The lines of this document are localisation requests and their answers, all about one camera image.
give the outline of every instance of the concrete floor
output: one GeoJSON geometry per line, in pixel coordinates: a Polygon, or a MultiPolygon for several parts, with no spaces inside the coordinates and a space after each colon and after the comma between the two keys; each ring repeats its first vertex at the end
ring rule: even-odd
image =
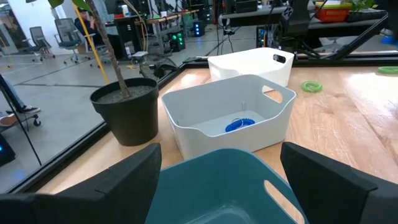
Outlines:
{"type": "MultiPolygon", "coordinates": [[[[235,35],[231,36],[231,42],[235,52],[253,49],[255,45],[255,27],[241,27],[235,35]]],[[[219,30],[219,39],[226,40],[219,30]]],[[[360,50],[395,50],[395,47],[381,45],[380,36],[373,37],[364,44],[360,50]]],[[[352,37],[339,39],[339,43],[345,44],[352,37]]],[[[177,65],[185,59],[195,56],[217,55],[217,32],[214,26],[206,28],[206,34],[202,37],[188,37],[185,39],[186,49],[173,53],[170,57],[177,65]]],[[[231,45],[226,41],[219,47],[219,53],[223,48],[223,54],[231,53],[231,45]]],[[[33,56],[17,56],[0,58],[0,73],[15,86],[19,96],[27,105],[39,106],[42,125],[35,127],[32,120],[28,120],[29,137],[37,151],[40,160],[45,163],[53,156],[62,152],[66,147],[75,142],[82,135],[102,121],[90,101],[89,96],[97,88],[105,84],[104,78],[96,66],[94,60],[63,64],[68,55],[58,55],[54,59],[48,59],[43,63],[33,62],[33,56]]],[[[138,70],[127,68],[127,64],[120,65],[125,78],[141,77],[138,70]]],[[[111,82],[116,81],[112,67],[104,65],[106,74],[111,82]]],[[[0,111],[8,110],[4,97],[0,97],[0,111]]],[[[13,185],[25,179],[31,172],[39,168],[32,148],[19,126],[14,126],[2,135],[6,138],[17,157],[14,161],[0,167],[0,193],[5,192],[13,185]]]]}

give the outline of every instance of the bin handle hole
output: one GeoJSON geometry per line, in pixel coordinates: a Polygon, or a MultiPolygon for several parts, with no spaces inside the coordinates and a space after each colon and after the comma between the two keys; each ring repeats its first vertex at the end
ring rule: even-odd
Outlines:
{"type": "Polygon", "coordinates": [[[286,63],[286,58],[277,54],[274,54],[273,59],[279,63],[286,63]]]}
{"type": "Polygon", "coordinates": [[[275,102],[282,103],[282,101],[284,100],[282,94],[277,90],[264,91],[267,90],[268,88],[269,88],[268,86],[263,86],[262,93],[268,96],[270,99],[274,100],[275,102]]]}
{"type": "Polygon", "coordinates": [[[285,198],[285,196],[273,186],[268,180],[264,181],[264,188],[269,196],[274,199],[284,211],[287,213],[296,223],[305,223],[303,215],[297,210],[297,208],[285,198]]]}

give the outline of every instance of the sneaker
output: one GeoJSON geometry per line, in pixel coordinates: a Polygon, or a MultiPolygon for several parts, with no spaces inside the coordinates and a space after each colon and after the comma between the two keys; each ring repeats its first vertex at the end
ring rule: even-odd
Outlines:
{"type": "Polygon", "coordinates": [[[23,111],[23,113],[27,113],[27,114],[35,114],[35,113],[40,112],[40,108],[25,105],[22,107],[22,111],[23,111]]]}
{"type": "Polygon", "coordinates": [[[10,114],[8,116],[3,116],[0,118],[1,127],[9,127],[17,122],[17,116],[15,114],[10,114]]]}

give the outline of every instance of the red container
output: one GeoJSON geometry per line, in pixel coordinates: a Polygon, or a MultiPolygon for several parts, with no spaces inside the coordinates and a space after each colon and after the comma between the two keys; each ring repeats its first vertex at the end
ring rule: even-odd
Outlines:
{"type": "Polygon", "coordinates": [[[350,9],[321,9],[315,17],[322,22],[344,22],[347,20],[349,11],[350,9]]]}

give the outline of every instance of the metal stand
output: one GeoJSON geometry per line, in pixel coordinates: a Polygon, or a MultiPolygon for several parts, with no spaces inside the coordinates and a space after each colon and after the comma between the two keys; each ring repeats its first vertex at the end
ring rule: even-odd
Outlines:
{"type": "Polygon", "coordinates": [[[374,35],[378,35],[380,31],[385,28],[388,23],[388,15],[385,15],[379,22],[375,23],[368,30],[363,32],[357,38],[355,38],[351,43],[339,49],[336,53],[327,55],[322,57],[322,59],[332,59],[339,60],[343,59],[356,50],[359,46],[363,45],[366,41],[368,41],[374,35]]]}

